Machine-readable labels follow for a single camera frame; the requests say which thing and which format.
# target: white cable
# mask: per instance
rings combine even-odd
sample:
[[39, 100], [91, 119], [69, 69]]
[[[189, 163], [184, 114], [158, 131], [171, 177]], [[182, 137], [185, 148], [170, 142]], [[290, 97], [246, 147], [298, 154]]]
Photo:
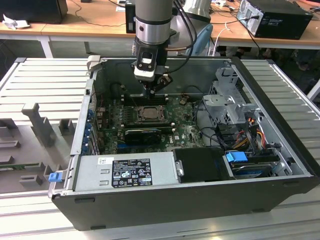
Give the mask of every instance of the white cable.
[[[240, 21], [242, 21], [242, 20], [248, 20], [248, 19], [249, 19], [249, 18], [242, 18], [242, 19], [239, 19], [237, 22], [240, 22]], [[217, 51], [217, 42], [218, 42], [218, 39], [219, 39], [220, 34], [221, 34], [224, 30], [229, 30], [229, 31], [230, 31], [230, 28], [228, 28], [228, 26], [227, 26], [227, 24], [230, 24], [230, 23], [231, 23], [230, 21], [226, 21], [226, 22], [224, 23], [224, 29], [222, 29], [222, 30], [219, 32], [218, 36], [216, 37], [216, 40], [215, 40], [215, 43], [214, 43], [214, 49], [213, 49], [212, 57], [214, 57], [215, 54], [216, 54], [216, 51]]]
[[225, 28], [222, 29], [222, 30], [219, 32], [218, 36], [216, 37], [216, 40], [215, 40], [215, 43], [214, 43], [214, 49], [213, 49], [212, 57], [214, 57], [215, 54], [216, 54], [216, 51], [217, 51], [217, 42], [218, 42], [218, 39], [219, 39], [220, 34], [221, 34], [224, 30], [229, 30], [229, 31], [230, 31], [230, 28], [227, 27], [227, 22], [225, 22], [224, 25], [225, 25]]

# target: yellow wire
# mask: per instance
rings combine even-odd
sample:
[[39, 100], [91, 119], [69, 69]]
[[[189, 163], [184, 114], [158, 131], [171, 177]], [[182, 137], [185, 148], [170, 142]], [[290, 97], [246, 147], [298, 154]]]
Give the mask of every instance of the yellow wire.
[[260, 135], [260, 137], [261, 137], [261, 146], [264, 147], [264, 145], [263, 145], [264, 137], [263, 137], [262, 133], [259, 132], [259, 131], [257, 131], [256, 133]]
[[243, 140], [242, 142], [239, 142], [234, 148], [239, 148], [241, 147], [243, 144], [247, 143], [248, 142], [248, 138], [246, 138], [245, 140]]

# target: blue drive bracket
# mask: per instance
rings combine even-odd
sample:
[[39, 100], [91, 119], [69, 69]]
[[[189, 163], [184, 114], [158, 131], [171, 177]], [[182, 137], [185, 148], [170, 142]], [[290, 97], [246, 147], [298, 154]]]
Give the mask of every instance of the blue drive bracket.
[[226, 159], [229, 163], [233, 162], [247, 162], [248, 158], [244, 151], [230, 151], [226, 155]]

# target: motherboard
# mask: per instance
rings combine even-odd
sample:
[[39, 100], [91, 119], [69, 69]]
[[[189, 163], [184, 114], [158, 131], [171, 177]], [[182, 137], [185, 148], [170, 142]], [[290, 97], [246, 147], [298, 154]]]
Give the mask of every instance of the motherboard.
[[98, 113], [101, 154], [169, 152], [204, 147], [192, 102], [169, 96], [158, 102], [114, 99]]

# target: barcode sticker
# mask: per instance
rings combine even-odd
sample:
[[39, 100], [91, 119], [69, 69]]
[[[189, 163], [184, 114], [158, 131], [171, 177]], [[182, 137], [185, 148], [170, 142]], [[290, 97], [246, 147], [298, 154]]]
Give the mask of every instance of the barcode sticker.
[[112, 162], [114, 161], [114, 157], [99, 157], [98, 158], [98, 165], [102, 165], [102, 164], [112, 164]]

